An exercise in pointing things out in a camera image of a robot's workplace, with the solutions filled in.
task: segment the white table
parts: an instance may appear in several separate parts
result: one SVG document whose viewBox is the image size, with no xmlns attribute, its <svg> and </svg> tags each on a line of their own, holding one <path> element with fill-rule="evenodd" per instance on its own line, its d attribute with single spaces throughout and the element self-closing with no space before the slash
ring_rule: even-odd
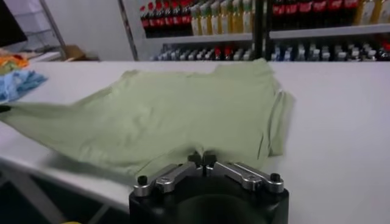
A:
<svg viewBox="0 0 390 224">
<path fill-rule="evenodd" d="M 215 62 L 32 63 L 49 77 L 21 101 L 71 103 L 130 69 L 211 72 Z M 278 172 L 290 224 L 390 223 L 390 63 L 271 63 L 296 98 Z M 132 178 L 72 162 L 0 124 L 0 163 L 127 211 Z"/>
</svg>

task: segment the red label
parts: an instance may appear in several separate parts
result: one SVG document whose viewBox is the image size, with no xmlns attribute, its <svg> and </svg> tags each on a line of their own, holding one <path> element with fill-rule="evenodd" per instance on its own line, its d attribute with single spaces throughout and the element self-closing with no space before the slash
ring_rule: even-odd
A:
<svg viewBox="0 0 390 224">
<path fill-rule="evenodd" d="M 344 7 L 347 9 L 357 8 L 359 0 L 345 0 Z"/>
<path fill-rule="evenodd" d="M 297 13 L 298 5 L 293 4 L 293 5 L 286 5 L 286 14 L 295 14 Z"/>
<path fill-rule="evenodd" d="M 155 27 L 156 26 L 156 20 L 150 19 L 149 20 L 149 24 L 151 25 L 151 27 Z"/>
<path fill-rule="evenodd" d="M 143 26 L 143 27 L 149 27 L 149 20 L 147 20 L 147 19 L 142 19 L 141 22 L 142 22 L 142 26 Z"/>
<path fill-rule="evenodd" d="M 308 13 L 311 10 L 312 2 L 299 3 L 299 12 Z"/>
<path fill-rule="evenodd" d="M 272 11 L 274 15 L 283 15 L 285 14 L 285 6 L 284 5 L 274 5 L 272 6 Z"/>
<path fill-rule="evenodd" d="M 173 17 L 173 24 L 180 25 L 182 23 L 182 17 L 181 16 L 174 16 Z"/>
<path fill-rule="evenodd" d="M 164 18 L 159 19 L 158 20 L 158 25 L 165 26 L 165 19 Z"/>
<path fill-rule="evenodd" d="M 191 23 L 191 19 L 192 19 L 191 15 L 187 15 L 187 23 L 188 23 L 188 24 Z"/>
<path fill-rule="evenodd" d="M 339 10 L 341 8 L 342 0 L 329 0 L 329 10 Z"/>
<path fill-rule="evenodd" d="M 171 26 L 171 25 L 173 25 L 173 17 L 166 17 L 165 18 L 165 24 L 167 25 L 167 26 Z"/>
<path fill-rule="evenodd" d="M 323 11 L 325 11 L 326 8 L 327 8 L 326 1 L 313 3 L 313 11 L 315 11 L 315 12 L 323 12 Z"/>
</svg>

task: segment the table leg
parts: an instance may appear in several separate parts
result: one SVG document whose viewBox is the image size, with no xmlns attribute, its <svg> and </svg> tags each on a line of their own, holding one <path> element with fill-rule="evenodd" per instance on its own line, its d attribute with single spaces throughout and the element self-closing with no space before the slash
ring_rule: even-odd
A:
<svg viewBox="0 0 390 224">
<path fill-rule="evenodd" d="M 38 187 L 28 174 L 10 167 L 1 167 L 3 175 L 53 224 L 66 222 L 62 212 L 50 198 Z"/>
</svg>

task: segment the black screw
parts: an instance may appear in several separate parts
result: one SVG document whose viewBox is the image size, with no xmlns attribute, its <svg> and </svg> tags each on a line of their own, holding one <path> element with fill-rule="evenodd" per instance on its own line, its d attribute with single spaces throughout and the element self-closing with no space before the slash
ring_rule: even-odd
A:
<svg viewBox="0 0 390 224">
<path fill-rule="evenodd" d="M 141 186 L 147 185 L 147 176 L 139 176 L 137 182 Z"/>
<path fill-rule="evenodd" d="M 280 175 L 278 173 L 272 173 L 271 174 L 271 181 L 280 182 Z"/>
</svg>

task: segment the white wall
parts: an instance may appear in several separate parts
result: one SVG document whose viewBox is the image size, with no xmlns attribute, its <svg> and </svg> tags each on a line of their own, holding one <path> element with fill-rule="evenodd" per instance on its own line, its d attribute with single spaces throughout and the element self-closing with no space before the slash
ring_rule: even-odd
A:
<svg viewBox="0 0 390 224">
<path fill-rule="evenodd" d="M 117 0 L 45 0 L 66 44 L 101 60 L 134 60 Z"/>
</svg>

